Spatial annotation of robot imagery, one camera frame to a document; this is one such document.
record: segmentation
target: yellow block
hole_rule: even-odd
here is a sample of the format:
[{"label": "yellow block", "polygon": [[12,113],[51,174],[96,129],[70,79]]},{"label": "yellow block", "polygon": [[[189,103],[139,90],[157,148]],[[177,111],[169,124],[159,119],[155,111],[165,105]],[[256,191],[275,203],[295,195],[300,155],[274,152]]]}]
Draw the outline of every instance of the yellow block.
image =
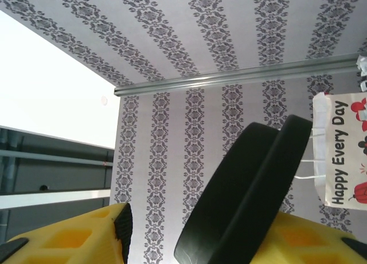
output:
[{"label": "yellow block", "polygon": [[[12,240],[29,242],[4,264],[122,264],[114,222],[126,206],[114,204],[16,236]],[[130,205],[125,211],[130,212]]]},{"label": "yellow block", "polygon": [[352,234],[279,212],[251,264],[364,264],[341,238]]}]

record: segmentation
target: ceiling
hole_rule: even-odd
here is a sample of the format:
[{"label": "ceiling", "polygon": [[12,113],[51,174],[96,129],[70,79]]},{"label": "ceiling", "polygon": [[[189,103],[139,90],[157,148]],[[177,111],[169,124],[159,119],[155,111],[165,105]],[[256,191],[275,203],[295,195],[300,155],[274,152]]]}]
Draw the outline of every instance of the ceiling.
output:
[{"label": "ceiling", "polygon": [[0,9],[125,86],[367,51],[366,3],[0,0]]}]

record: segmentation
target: paper bag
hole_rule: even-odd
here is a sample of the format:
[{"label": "paper bag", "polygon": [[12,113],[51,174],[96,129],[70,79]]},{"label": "paper bag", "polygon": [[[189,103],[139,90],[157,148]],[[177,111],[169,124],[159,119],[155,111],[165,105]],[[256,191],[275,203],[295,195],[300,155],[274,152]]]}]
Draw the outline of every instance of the paper bag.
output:
[{"label": "paper bag", "polygon": [[315,174],[326,175],[315,186],[331,207],[367,209],[366,96],[321,93],[313,100]]}]

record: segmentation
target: damask wallpaper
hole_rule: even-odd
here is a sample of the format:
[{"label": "damask wallpaper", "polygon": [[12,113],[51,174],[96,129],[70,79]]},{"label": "damask wallpaper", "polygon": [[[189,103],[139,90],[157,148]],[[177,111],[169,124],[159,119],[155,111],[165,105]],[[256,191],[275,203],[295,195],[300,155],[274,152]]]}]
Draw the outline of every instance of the damask wallpaper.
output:
[{"label": "damask wallpaper", "polygon": [[366,1],[0,0],[0,9],[125,86],[365,51]]},{"label": "damask wallpaper", "polygon": [[[361,80],[340,73],[121,98],[111,202],[132,205],[130,264],[177,263],[173,251],[184,223],[248,124],[280,128],[290,114],[312,119],[314,95],[358,92]],[[310,140],[304,158],[312,157]],[[297,175],[313,173],[312,163],[301,163]],[[325,207],[313,180],[295,179],[280,210],[367,242],[367,212]]]}]

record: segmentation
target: white wall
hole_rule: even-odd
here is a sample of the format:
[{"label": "white wall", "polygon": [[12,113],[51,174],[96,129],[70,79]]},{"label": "white wall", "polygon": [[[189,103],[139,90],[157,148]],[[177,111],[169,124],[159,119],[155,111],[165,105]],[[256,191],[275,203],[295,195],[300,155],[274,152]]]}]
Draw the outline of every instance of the white wall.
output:
[{"label": "white wall", "polygon": [[0,126],[114,148],[114,86],[1,11],[0,29]]}]

